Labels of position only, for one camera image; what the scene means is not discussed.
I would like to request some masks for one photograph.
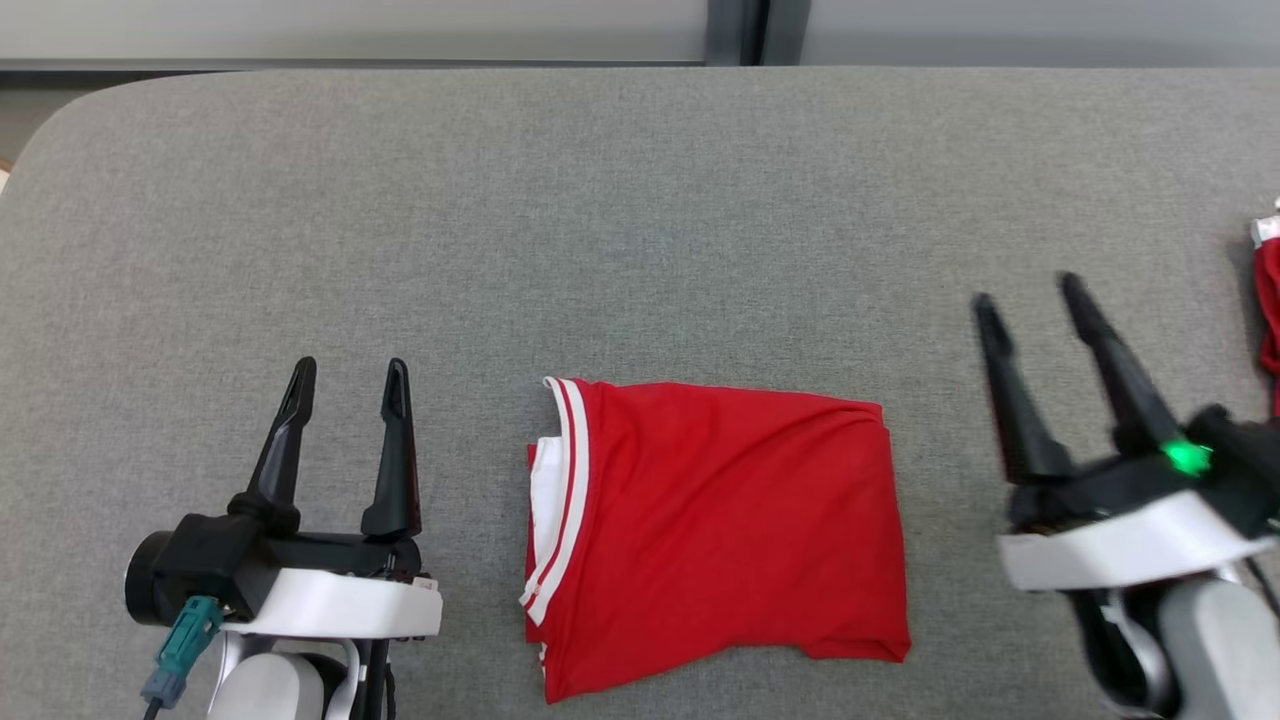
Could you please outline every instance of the gray table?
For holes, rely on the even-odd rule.
[[[244,486],[314,354],[311,529],[358,525],[387,359],[412,373],[447,602],[394,648],[404,717],[1102,716],[1066,605],[1002,578],[969,297],[997,295],[1079,455],[1108,418],[1057,269],[1179,413],[1261,415],[1244,232],[1277,192],[1275,70],[271,72],[78,100],[0,196],[3,714],[141,716],[163,632],[124,614],[128,556]],[[882,402],[906,664],[737,650],[548,710],[516,605],[548,373]]]

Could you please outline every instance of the white wall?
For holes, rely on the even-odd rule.
[[[703,59],[705,0],[0,0],[0,60]]]
[[[1280,0],[813,0],[803,61],[1280,65]]]

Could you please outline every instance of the green led light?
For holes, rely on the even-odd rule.
[[[1199,477],[1210,468],[1208,457],[1212,450],[1185,439],[1166,442],[1160,451],[1174,464],[1174,469],[1184,475]]]

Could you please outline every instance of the black cable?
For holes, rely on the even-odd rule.
[[[1258,565],[1258,561],[1252,557],[1244,559],[1244,566],[1248,568],[1249,573],[1253,573],[1253,578],[1258,580],[1258,587],[1262,588],[1262,597],[1267,600],[1271,612],[1276,618],[1280,618],[1280,598],[1276,598],[1276,591],[1271,589],[1271,580],[1268,580],[1267,575],[1262,571],[1262,566]]]
[[[387,664],[387,720],[396,720],[396,675],[392,666]]]

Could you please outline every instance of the folded red shirt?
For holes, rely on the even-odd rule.
[[[1280,218],[1270,225],[1262,222],[1257,227],[1272,232],[1280,231]],[[1258,305],[1266,318],[1266,336],[1262,340],[1260,360],[1272,378],[1280,378],[1280,237],[1254,237],[1253,281],[1258,292]],[[1280,380],[1272,386],[1271,414],[1280,415]]]
[[[881,407],[548,378],[530,451],[529,639],[547,702],[731,646],[901,662],[902,532]]]

